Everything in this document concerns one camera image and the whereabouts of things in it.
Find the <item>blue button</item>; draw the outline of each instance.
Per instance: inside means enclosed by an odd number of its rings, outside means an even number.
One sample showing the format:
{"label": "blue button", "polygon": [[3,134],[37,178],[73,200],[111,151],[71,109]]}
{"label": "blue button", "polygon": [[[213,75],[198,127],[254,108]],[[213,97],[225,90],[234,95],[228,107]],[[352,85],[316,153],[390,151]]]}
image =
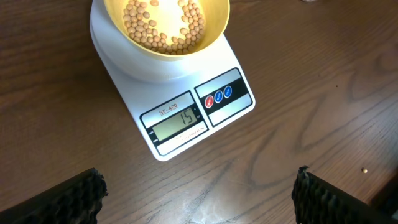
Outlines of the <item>blue button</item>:
{"label": "blue button", "polygon": [[230,86],[225,87],[224,97],[229,98],[232,95],[232,88]]}
{"label": "blue button", "polygon": [[221,102],[221,100],[223,100],[223,92],[221,90],[218,90],[216,92],[216,94],[214,95],[214,101],[216,103],[219,103],[219,102]]}

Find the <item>scale platform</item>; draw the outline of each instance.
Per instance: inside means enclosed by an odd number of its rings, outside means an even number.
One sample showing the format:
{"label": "scale platform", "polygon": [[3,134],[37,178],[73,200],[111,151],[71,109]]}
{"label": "scale platform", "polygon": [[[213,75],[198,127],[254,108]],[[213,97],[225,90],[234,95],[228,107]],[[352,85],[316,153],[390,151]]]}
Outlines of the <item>scale platform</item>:
{"label": "scale platform", "polygon": [[94,46],[156,159],[167,161],[253,110],[256,101],[225,36],[197,54],[142,54],[94,0]]}

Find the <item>wood grain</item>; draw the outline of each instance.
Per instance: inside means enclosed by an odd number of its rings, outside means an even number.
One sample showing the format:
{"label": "wood grain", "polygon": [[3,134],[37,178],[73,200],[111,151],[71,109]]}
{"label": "wood grain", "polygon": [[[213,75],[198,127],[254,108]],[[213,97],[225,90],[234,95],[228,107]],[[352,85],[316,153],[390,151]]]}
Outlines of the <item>wood grain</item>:
{"label": "wood grain", "polygon": [[90,7],[2,1],[0,210],[95,167],[100,223],[294,223],[299,166],[366,203],[397,174],[397,1],[231,0],[256,108],[169,162],[101,63]]}

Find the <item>scale display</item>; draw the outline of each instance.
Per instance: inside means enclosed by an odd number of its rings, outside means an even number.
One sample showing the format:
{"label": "scale display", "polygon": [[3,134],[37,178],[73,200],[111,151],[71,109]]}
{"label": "scale display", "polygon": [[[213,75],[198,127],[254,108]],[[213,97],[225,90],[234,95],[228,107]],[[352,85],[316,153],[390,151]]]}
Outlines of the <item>scale display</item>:
{"label": "scale display", "polygon": [[188,108],[166,121],[155,125],[153,130],[159,141],[163,141],[167,137],[181,131],[182,129],[190,126],[192,123],[197,121],[191,108]]}

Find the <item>digital number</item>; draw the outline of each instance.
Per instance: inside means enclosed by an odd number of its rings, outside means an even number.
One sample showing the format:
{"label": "digital number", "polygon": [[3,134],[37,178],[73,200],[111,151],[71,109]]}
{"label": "digital number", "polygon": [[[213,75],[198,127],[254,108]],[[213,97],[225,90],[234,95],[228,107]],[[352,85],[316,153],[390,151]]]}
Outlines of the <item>digital number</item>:
{"label": "digital number", "polygon": [[[187,115],[187,111],[188,111],[189,109],[186,109],[185,111],[184,111],[184,117],[186,117],[186,118],[189,118],[189,122],[188,122],[188,124],[190,124],[190,123],[192,123],[192,117],[190,116],[190,115]],[[184,117],[182,116],[182,114],[181,114],[181,119],[182,119],[182,122],[184,123],[184,125],[187,125],[187,123],[185,122],[185,120],[184,120]]]}
{"label": "digital number", "polygon": [[184,124],[186,124],[186,123],[185,123],[185,120],[184,120],[184,117],[182,116],[182,114],[181,114],[181,119],[182,119],[182,122],[184,122]]}
{"label": "digital number", "polygon": [[187,116],[187,111],[188,111],[188,110],[185,110],[185,111],[184,111],[184,116],[185,116],[186,118],[189,118],[189,119],[190,119],[190,121],[188,122],[188,124],[190,124],[190,123],[192,123],[192,118],[191,118],[190,115]]}

